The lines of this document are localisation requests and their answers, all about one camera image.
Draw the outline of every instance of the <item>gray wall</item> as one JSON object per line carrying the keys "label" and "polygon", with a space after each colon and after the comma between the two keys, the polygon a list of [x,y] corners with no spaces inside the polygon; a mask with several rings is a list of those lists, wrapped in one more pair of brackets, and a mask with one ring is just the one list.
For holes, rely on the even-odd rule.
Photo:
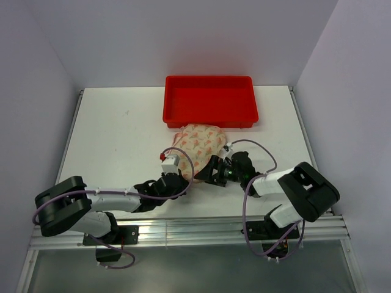
{"label": "gray wall", "polygon": [[296,88],[370,292],[391,288],[391,4],[339,0]]}
{"label": "gray wall", "polygon": [[34,197],[54,183],[77,91],[20,0],[0,1],[0,288],[13,292]]}
{"label": "gray wall", "polygon": [[83,87],[248,74],[295,85],[337,0],[26,0]]}

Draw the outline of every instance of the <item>purple cable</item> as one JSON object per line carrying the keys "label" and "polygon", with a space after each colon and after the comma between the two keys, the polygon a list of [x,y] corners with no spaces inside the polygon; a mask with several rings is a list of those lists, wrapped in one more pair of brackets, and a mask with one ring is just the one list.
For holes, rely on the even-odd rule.
{"label": "purple cable", "polygon": [[[246,207],[247,207],[247,197],[249,195],[249,192],[250,192],[250,188],[251,188],[251,185],[254,183],[255,180],[259,179],[259,178],[262,178],[262,177],[266,177],[267,174],[271,171],[274,171],[275,169],[277,169],[277,161],[276,159],[274,158],[274,156],[270,153],[270,151],[268,151],[263,145],[261,145],[260,143],[258,142],[255,142],[251,139],[239,139],[239,140],[236,140],[234,142],[232,142],[232,144],[234,145],[235,143],[238,143],[238,142],[250,142],[250,143],[254,143],[256,145],[258,145],[260,148],[262,148],[262,150],[264,150],[265,152],[267,152],[267,154],[271,157],[271,159],[273,160],[273,163],[274,163],[274,167],[269,169],[268,171],[266,171],[265,174],[261,174],[261,175],[258,175],[254,178],[252,178],[250,180],[250,182],[248,183],[247,187],[246,187],[246,190],[244,192],[244,199],[243,199],[243,208],[242,208],[242,223],[243,223],[243,234],[244,234],[244,239],[246,240],[246,243],[247,243],[247,246],[249,247],[249,249],[251,250],[251,252],[257,256],[267,256],[269,253],[271,253],[288,235],[289,233],[291,233],[299,224],[299,222],[296,222],[294,225],[292,225],[291,228],[288,229],[287,232],[285,232],[279,240],[277,240],[277,242],[275,244],[273,244],[273,246],[271,248],[269,248],[268,250],[266,251],[263,251],[261,253],[259,252],[256,252],[253,248],[253,246],[251,245],[250,243],[250,240],[249,240],[249,235],[247,233],[247,228],[246,228]],[[300,235],[300,239],[296,245],[296,247],[294,248],[293,251],[289,252],[286,256],[284,256],[283,258],[280,258],[279,260],[282,260],[282,259],[286,259],[287,257],[291,256],[297,249],[298,247],[300,246],[301,242],[302,242],[302,239],[303,239],[303,235],[304,235],[304,227],[305,227],[305,222],[303,220],[303,224],[302,224],[302,231],[301,231],[301,235]]]}
{"label": "purple cable", "polygon": [[[175,151],[179,151],[181,153],[184,154],[184,156],[186,157],[186,159],[189,161],[190,163],[190,167],[191,167],[191,179],[189,181],[189,184],[186,186],[185,189],[183,189],[179,194],[175,194],[175,195],[171,195],[170,197],[153,197],[151,195],[145,195],[145,194],[137,194],[135,192],[127,192],[125,193],[125,191],[118,191],[118,190],[100,190],[99,193],[100,194],[125,194],[125,195],[135,195],[137,197],[142,197],[142,198],[149,198],[149,199],[152,199],[152,200],[171,200],[171,199],[174,199],[174,198],[177,198],[177,197],[180,197],[181,195],[185,194],[189,188],[190,188],[190,185],[193,183],[193,180],[194,180],[194,176],[195,176],[195,171],[194,171],[194,165],[193,165],[193,162],[192,160],[190,159],[190,157],[188,156],[188,154],[186,154],[185,151],[181,150],[180,148],[175,148],[174,146],[171,146],[169,148],[166,148],[162,153],[166,153],[167,151],[169,150],[175,150]],[[39,222],[37,221],[37,216],[38,214],[43,210],[45,209],[49,204],[51,203],[54,203],[55,201],[57,200],[60,200],[61,198],[64,198],[64,197],[69,197],[71,195],[82,195],[82,194],[95,194],[97,191],[96,190],[76,190],[76,191],[71,191],[71,192],[67,192],[65,194],[60,194],[50,200],[48,200],[47,202],[45,202],[44,204],[42,204],[35,212],[34,212],[34,215],[32,216],[32,222],[35,224],[35,225],[39,225]],[[128,267],[131,267],[134,262],[136,261],[136,257],[126,251],[126,250],[122,250],[122,249],[119,249],[119,248],[116,248],[116,247],[113,247],[111,245],[108,245],[108,244],[105,244],[103,243],[102,241],[100,241],[99,239],[97,239],[96,237],[93,237],[92,235],[89,235],[89,237],[91,239],[93,239],[96,243],[100,244],[100,245],[104,245],[105,247],[107,248],[110,248],[110,249],[113,249],[115,251],[118,251],[118,252],[121,252],[121,253],[125,253],[127,255],[130,255],[132,258],[133,258],[133,261],[126,265],[126,266],[123,266],[123,267],[114,267],[114,266],[107,266],[105,264],[100,264],[101,266],[103,267],[107,267],[108,269],[115,269],[115,270],[119,270],[119,269],[126,269]]]}

